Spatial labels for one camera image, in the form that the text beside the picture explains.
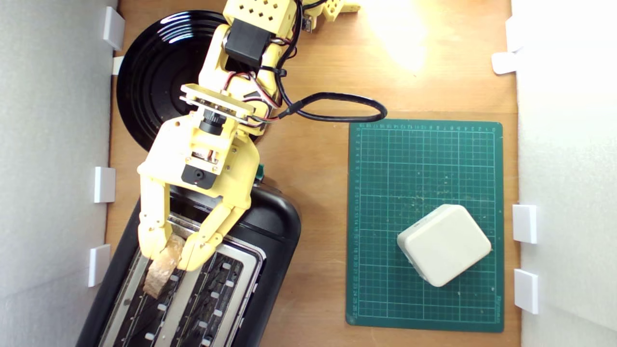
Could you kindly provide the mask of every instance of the robotic arm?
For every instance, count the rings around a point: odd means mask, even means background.
[[[174,268],[193,271],[210,258],[223,237],[251,206],[251,189],[259,153],[249,135],[260,136],[266,124],[298,113],[317,120],[374,121],[385,117],[376,101],[347,94],[318,93],[291,102],[284,92],[282,66],[295,51],[300,28],[315,28],[316,17],[332,21],[340,12],[359,10],[345,0],[228,0],[210,44],[199,84],[183,85],[185,102],[197,111],[166,121],[146,160],[141,177],[141,213],[138,239],[141,252],[153,260],[146,284],[158,296]],[[243,62],[251,72],[225,70],[229,58]],[[323,99],[361,102],[380,113],[355,120],[318,116],[302,111]],[[278,116],[272,112],[285,102]],[[184,243],[172,235],[168,222],[170,185],[187,188],[220,202],[203,221],[199,232]]]

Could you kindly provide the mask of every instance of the wooden surface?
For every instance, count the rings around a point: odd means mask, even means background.
[[[188,9],[221,10],[224,1],[120,0],[124,48],[148,25]],[[495,76],[491,54],[505,50],[507,0],[365,0],[359,14],[342,15],[303,33],[284,79],[293,100],[340,91],[383,102],[389,117],[491,120],[503,123],[505,185],[505,330],[462,333],[351,327],[345,323],[347,137],[344,124],[297,115],[272,126],[258,143],[266,175],[302,214],[302,236],[278,296],[262,346],[520,346],[520,311],[513,304],[511,208],[518,199],[516,85]],[[139,195],[136,167],[146,155],[127,133],[112,101],[110,165],[117,169],[107,242],[125,228]],[[327,114],[357,106],[323,103]]]

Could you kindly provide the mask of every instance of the white bracket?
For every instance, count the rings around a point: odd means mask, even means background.
[[[538,243],[536,207],[534,205],[512,205],[512,231],[516,241]]]
[[[538,314],[538,275],[521,269],[514,270],[514,305]]]
[[[88,287],[94,287],[103,281],[111,260],[111,249],[111,245],[102,245],[90,249]]]
[[[105,9],[105,26],[103,28],[103,39],[109,43],[116,51],[122,49],[124,42],[124,18],[113,7],[107,6]]]
[[[94,168],[94,202],[112,203],[115,201],[115,169]]]

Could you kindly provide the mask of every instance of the green cutting mat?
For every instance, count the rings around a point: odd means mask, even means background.
[[[352,124],[349,160],[347,322],[503,331],[501,124]],[[490,239],[492,251],[435,288],[415,272],[396,236],[441,204],[465,206]]]

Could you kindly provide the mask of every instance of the wire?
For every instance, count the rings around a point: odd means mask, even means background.
[[[308,4],[306,6],[304,6],[304,10],[310,10],[310,9],[314,9],[317,6],[321,5],[321,4],[325,4],[327,0],[319,0],[317,2],[313,2],[312,4]]]
[[[312,5],[318,6],[319,5],[318,2],[315,2]],[[283,71],[283,65],[285,64],[287,59],[289,59],[289,56],[291,55],[291,53],[296,49],[296,46],[298,44],[298,39],[300,38],[300,31],[301,31],[301,26],[302,26],[302,15],[304,13],[304,10],[307,9],[308,6],[311,6],[311,5],[307,5],[307,7],[302,7],[302,0],[296,0],[296,5],[297,5],[297,8],[296,8],[296,22],[294,26],[294,36],[291,39],[291,42],[289,46],[287,47],[287,50],[285,50],[285,52],[283,53],[283,55],[281,56],[281,58],[279,59],[276,65],[276,69],[279,70],[279,72],[278,73],[275,72],[274,74],[276,87],[280,91],[283,101],[285,102],[285,104],[288,105],[287,109],[279,113],[278,115],[279,119],[282,119],[283,117],[293,114],[293,113],[298,113],[299,115],[307,119],[317,120],[321,122],[365,123],[365,122],[376,122],[378,120],[385,118],[385,116],[387,115],[387,109],[380,102],[375,101],[373,99],[365,98],[363,96],[353,95],[353,94],[322,92],[322,93],[309,95],[306,98],[300,101],[297,101],[297,102],[291,102],[289,96],[285,92],[285,87],[283,86],[283,81],[281,79],[283,76],[280,73],[280,71]],[[337,101],[356,102],[358,104],[364,104],[372,108],[375,108],[377,111],[379,111],[379,113],[375,115],[369,115],[369,116],[363,116],[363,117],[339,117],[339,116],[331,116],[331,115],[313,114],[313,113],[309,113],[309,112],[302,110],[302,108],[304,108],[306,105],[311,104],[315,101],[319,101],[319,100],[337,100]]]

